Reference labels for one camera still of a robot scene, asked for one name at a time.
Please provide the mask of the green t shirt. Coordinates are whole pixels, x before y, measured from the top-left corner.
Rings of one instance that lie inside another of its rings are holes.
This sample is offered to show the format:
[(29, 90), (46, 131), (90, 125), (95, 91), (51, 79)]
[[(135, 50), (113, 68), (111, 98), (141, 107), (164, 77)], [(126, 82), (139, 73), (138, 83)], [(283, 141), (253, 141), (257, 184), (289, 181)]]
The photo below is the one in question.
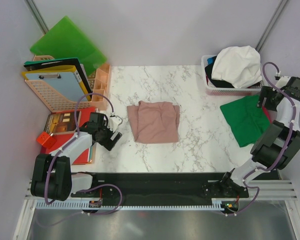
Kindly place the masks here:
[(263, 109), (257, 107), (258, 100), (258, 95), (251, 95), (220, 106), (241, 148), (254, 144), (270, 125)]

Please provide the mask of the white t shirt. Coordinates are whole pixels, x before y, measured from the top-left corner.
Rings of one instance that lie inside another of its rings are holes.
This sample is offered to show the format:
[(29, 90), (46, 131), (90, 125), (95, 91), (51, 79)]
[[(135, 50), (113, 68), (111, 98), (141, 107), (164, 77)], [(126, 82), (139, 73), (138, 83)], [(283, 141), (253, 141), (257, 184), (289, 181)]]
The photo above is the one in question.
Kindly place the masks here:
[(261, 56), (249, 45), (224, 48), (213, 62), (211, 78), (237, 89), (248, 88), (262, 80)]

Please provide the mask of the pink t shirt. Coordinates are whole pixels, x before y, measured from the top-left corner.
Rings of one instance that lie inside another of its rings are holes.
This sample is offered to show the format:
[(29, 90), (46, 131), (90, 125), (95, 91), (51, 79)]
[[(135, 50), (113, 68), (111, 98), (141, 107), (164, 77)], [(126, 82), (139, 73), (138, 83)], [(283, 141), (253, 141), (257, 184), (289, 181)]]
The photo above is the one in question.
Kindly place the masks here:
[(136, 143), (168, 144), (179, 141), (180, 106), (171, 102), (129, 105), (127, 116)]

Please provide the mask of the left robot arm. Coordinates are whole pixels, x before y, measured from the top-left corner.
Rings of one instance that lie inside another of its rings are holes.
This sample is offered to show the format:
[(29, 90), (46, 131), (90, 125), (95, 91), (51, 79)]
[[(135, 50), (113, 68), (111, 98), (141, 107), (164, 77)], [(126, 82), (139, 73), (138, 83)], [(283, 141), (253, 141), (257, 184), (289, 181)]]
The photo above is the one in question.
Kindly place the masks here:
[(100, 185), (89, 173), (72, 173), (71, 165), (93, 145), (99, 144), (111, 151), (122, 133), (118, 127), (123, 119), (118, 115), (107, 116), (92, 112), (89, 120), (82, 124), (73, 136), (58, 149), (41, 153), (35, 159), (30, 192), (44, 198), (47, 205), (54, 201), (65, 201), (71, 194), (83, 191), (89, 197), (96, 196)]

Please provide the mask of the white laundry basket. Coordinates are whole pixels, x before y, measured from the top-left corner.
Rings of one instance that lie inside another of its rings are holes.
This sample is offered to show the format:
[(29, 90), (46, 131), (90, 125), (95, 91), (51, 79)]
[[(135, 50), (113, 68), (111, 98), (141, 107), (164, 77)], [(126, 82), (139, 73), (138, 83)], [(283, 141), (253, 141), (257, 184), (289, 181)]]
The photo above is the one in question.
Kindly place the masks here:
[(213, 54), (206, 54), (201, 57), (201, 69), (203, 75), (203, 84), (205, 92), (211, 96), (253, 96), (259, 94), (261, 88), (266, 86), (267, 83), (263, 79), (259, 82), (259, 85), (249, 88), (220, 88), (212, 85), (211, 81), (206, 75), (205, 67), (208, 65), (208, 59), (214, 57)]

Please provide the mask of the teal folder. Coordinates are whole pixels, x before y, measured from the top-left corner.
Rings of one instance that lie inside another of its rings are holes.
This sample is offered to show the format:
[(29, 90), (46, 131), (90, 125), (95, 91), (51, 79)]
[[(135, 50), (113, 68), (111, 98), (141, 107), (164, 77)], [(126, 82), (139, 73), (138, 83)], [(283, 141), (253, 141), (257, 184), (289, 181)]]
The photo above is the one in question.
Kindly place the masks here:
[(98, 117), (99, 117), (98, 112), (91, 112), (90, 116), (89, 116), (89, 121), (86, 126), (92, 137), (92, 144), (89, 148), (89, 157), (88, 157), (89, 163), (92, 163), (94, 161), (94, 154), (95, 154), (94, 145), (96, 143), (96, 134), (97, 134), (97, 130), (99, 128)]

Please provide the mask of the red folder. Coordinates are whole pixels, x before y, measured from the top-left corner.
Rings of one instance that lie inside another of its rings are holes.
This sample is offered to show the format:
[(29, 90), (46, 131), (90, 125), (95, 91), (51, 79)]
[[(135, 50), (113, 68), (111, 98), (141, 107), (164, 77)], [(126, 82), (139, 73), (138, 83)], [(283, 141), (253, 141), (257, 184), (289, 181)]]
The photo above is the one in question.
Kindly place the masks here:
[[(88, 108), (82, 108), (79, 109), (77, 112), (80, 112), (80, 117), (78, 118), (78, 125), (81, 127), (85, 122), (87, 122), (90, 118), (91, 112), (96, 112), (96, 108), (94, 107), (88, 107)], [(40, 153), (41, 154), (48, 154), (52, 151), (57, 150), (59, 147), (61, 147), (63, 144), (65, 144), (68, 140), (70, 140), (71, 137), (73, 137), (74, 133), (68, 133), (68, 134), (60, 134), (60, 135), (54, 135), (53, 137), (56, 139), (56, 143), (53, 147), (47, 149), (44, 147), (41, 147)], [(92, 164), (89, 163), (89, 149), (86, 149), (72, 164), (74, 165), (87, 165)]]

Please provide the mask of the brown book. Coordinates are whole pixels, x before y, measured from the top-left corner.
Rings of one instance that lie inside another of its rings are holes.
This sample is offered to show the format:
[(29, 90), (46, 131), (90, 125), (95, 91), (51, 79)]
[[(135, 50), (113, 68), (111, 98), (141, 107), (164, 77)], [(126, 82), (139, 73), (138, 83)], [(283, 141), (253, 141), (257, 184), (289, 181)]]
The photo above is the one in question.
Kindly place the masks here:
[(76, 131), (75, 113), (55, 112), (48, 115), (43, 131), (47, 134), (64, 135)]

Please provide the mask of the orange desk organizer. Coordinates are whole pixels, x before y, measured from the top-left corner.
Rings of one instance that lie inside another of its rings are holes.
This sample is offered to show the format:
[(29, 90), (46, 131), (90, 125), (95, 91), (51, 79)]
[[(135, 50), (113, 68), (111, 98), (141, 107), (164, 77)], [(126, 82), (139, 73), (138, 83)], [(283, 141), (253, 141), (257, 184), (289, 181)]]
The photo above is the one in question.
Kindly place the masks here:
[[(102, 94), (108, 99), (110, 98), (112, 69), (109, 63), (102, 64), (92, 74), (88, 76), (88, 82), (94, 93)], [(101, 96), (93, 95), (91, 97), (91, 105), (99, 111), (105, 111), (110, 105), (109, 102)]]

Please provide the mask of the red cube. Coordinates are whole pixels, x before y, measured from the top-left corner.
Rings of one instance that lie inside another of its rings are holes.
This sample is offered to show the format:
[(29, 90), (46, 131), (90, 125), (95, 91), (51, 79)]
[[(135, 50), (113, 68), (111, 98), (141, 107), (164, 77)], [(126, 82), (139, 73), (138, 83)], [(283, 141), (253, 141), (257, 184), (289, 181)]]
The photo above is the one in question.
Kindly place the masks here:
[(37, 138), (36, 141), (44, 148), (50, 149), (52, 148), (57, 140), (53, 137), (53, 134), (49, 134), (43, 131)]

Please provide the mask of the pink file rack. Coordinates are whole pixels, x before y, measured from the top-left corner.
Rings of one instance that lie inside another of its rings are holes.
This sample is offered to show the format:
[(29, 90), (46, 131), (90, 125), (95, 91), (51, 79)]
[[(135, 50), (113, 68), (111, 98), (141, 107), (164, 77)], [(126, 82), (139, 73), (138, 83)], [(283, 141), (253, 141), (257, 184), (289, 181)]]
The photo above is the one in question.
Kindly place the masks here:
[[(68, 100), (65, 96), (42, 80), (25, 80), (25, 83), (51, 112), (73, 110), (77, 104), (76, 101)], [(106, 103), (106, 100), (103, 100), (99, 96), (93, 96), (93, 99), (95, 99), (95, 101), (81, 101), (78, 108), (94, 107), (99, 111), (107, 109), (108, 104)]]

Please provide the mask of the blue clipboard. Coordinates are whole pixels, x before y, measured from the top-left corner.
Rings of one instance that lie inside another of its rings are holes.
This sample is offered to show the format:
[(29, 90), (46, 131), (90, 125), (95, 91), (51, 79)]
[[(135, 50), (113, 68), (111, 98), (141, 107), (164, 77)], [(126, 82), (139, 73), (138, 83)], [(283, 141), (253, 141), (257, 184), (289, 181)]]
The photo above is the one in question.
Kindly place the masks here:
[(24, 72), (24, 76), (27, 80), (36, 81), (41, 80), (57, 92), (62, 94), (68, 100), (72, 102), (77, 102), (80, 97), (85, 95), (82, 89), (83, 82), (80, 78), (76, 76), (76, 72), (66, 71), (66, 72), (34, 72), (28, 71)]

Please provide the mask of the black folder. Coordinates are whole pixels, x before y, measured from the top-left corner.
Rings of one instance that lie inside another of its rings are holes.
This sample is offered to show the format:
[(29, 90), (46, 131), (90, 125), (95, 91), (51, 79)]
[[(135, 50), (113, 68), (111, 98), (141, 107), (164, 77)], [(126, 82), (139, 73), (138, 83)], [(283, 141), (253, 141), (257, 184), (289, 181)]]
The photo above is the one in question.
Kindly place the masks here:
[(23, 66), (28, 71), (47, 69), (49, 67), (59, 67), (63, 65), (75, 66), (85, 86), (90, 87), (88, 78), (85, 72), (83, 71), (81, 63), (77, 57), (58, 58), (58, 59), (50, 59), (50, 60), (42, 60), (42, 61), (26, 61), (23, 64)]

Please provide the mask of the green plastic folder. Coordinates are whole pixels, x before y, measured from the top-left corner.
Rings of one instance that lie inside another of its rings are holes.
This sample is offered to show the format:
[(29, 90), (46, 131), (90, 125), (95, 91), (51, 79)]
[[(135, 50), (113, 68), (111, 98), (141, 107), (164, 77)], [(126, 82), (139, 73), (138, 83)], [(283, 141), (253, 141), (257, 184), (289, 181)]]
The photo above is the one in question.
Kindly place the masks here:
[(55, 59), (78, 58), (87, 75), (107, 62), (107, 57), (68, 17), (64, 16), (31, 47), (37, 55), (49, 55)]

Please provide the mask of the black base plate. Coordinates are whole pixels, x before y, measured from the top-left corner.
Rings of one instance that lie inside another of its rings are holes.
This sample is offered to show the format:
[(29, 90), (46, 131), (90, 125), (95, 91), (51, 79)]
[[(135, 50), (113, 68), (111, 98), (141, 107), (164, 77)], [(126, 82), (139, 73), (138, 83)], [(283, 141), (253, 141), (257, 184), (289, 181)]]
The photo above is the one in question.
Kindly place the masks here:
[(220, 181), (225, 172), (190, 173), (92, 173), (92, 187), (72, 197), (101, 197), (108, 204), (159, 203), (207, 204), (213, 198), (236, 199), (222, 194)]

